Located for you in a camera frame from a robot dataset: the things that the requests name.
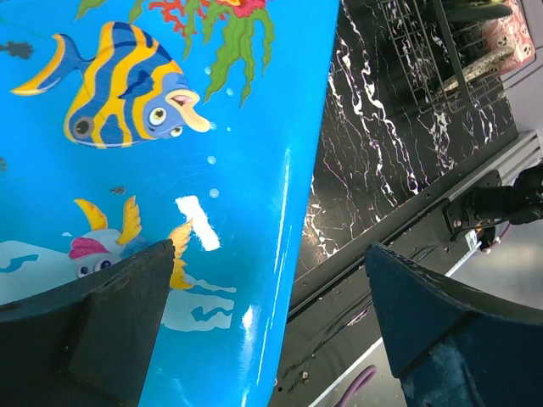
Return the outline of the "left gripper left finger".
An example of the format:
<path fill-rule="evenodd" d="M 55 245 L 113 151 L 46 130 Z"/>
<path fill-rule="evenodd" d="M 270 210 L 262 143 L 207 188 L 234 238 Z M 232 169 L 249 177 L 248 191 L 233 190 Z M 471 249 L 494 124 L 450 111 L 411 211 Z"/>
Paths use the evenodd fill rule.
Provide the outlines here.
<path fill-rule="evenodd" d="M 3 406 L 136 406 L 165 303 L 163 240 L 91 276 L 1 307 Z"/>

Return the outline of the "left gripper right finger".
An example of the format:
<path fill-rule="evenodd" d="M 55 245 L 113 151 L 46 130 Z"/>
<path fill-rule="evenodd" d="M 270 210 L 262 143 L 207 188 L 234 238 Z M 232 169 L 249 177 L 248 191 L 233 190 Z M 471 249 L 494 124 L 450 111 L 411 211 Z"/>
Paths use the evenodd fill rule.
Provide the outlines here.
<path fill-rule="evenodd" d="M 392 375 L 409 406 L 540 406 L 542 312 L 380 244 L 365 254 Z"/>

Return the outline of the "blue fish-print suitcase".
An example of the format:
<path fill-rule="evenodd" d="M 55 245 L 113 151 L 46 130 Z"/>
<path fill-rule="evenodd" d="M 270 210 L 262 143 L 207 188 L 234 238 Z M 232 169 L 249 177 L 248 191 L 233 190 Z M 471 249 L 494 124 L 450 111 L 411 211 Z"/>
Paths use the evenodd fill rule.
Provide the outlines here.
<path fill-rule="evenodd" d="M 1 307 L 163 240 L 136 406 L 266 406 L 336 1 L 4 1 Z"/>

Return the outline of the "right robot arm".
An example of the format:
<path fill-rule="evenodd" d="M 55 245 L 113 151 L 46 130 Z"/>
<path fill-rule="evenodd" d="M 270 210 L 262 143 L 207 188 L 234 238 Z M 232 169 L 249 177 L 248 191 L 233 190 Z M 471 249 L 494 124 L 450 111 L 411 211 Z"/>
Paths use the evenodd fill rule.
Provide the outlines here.
<path fill-rule="evenodd" d="M 499 185 L 492 170 L 443 209 L 450 236 L 455 241 L 464 231 L 488 229 L 508 222 L 524 225 L 542 219 L 542 165 L 522 170 L 511 186 Z"/>

